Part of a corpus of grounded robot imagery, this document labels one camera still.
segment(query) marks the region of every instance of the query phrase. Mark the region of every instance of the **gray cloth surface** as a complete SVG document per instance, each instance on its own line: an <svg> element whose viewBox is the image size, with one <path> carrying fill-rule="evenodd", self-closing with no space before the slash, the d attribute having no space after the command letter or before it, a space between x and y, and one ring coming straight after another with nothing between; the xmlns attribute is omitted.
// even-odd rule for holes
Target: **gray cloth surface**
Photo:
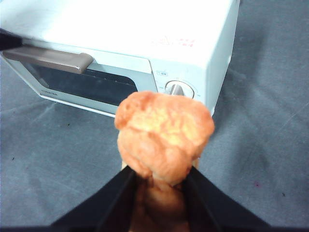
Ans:
<svg viewBox="0 0 309 232"><path fill-rule="evenodd" d="M244 0L200 171L274 226L309 227L309 1ZM1 62L1 225L48 225L120 169L113 118L41 99Z"/></svg>

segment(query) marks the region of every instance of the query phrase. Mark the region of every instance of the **golden brown bread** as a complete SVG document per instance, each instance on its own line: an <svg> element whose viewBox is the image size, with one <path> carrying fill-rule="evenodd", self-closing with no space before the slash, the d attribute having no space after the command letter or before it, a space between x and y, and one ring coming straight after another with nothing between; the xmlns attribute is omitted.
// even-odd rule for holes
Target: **golden brown bread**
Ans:
<svg viewBox="0 0 309 232"><path fill-rule="evenodd" d="M131 231L189 231L181 182L214 131L207 108L184 96L132 93L115 117L118 149L137 174Z"/></svg>
<svg viewBox="0 0 309 232"><path fill-rule="evenodd" d="M186 177L214 131L202 103L149 91L121 102L115 126L122 159L143 178L153 176L171 185Z"/></svg>

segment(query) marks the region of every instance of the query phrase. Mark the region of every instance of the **oven control knob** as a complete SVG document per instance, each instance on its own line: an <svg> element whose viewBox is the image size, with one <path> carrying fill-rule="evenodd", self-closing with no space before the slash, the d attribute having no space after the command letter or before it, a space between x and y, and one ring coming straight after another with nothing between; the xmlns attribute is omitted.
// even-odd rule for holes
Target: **oven control knob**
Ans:
<svg viewBox="0 0 309 232"><path fill-rule="evenodd" d="M183 95L193 98L194 91L186 83L181 81L170 81L165 86L165 93L170 95Z"/></svg>

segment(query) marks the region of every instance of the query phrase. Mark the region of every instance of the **toaster oven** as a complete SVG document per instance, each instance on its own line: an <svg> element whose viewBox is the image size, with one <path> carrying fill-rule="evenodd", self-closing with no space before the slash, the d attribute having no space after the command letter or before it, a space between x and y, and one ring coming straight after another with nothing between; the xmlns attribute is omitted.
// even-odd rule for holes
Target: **toaster oven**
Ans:
<svg viewBox="0 0 309 232"><path fill-rule="evenodd" d="M239 0L4 0L22 38L5 61L42 98L114 116L134 91L182 94L214 113Z"/></svg>

